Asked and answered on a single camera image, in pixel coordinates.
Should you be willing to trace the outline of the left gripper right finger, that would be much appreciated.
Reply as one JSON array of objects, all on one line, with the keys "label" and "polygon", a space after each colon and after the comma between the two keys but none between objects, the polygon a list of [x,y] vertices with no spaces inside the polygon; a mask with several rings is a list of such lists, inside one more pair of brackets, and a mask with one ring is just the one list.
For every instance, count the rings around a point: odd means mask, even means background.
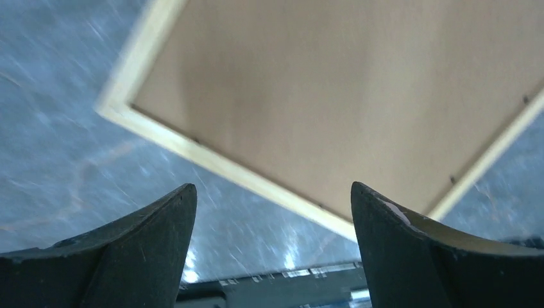
[{"label": "left gripper right finger", "polygon": [[352,218],[374,307],[542,307],[543,241],[448,227],[360,182]]}]

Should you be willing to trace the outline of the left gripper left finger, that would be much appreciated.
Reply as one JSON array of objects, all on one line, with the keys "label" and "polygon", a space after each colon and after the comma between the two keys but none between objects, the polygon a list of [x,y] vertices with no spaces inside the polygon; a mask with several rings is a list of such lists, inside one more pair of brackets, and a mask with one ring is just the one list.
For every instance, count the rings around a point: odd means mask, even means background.
[{"label": "left gripper left finger", "polygon": [[1,254],[2,307],[173,307],[196,217],[184,184],[102,227]]}]

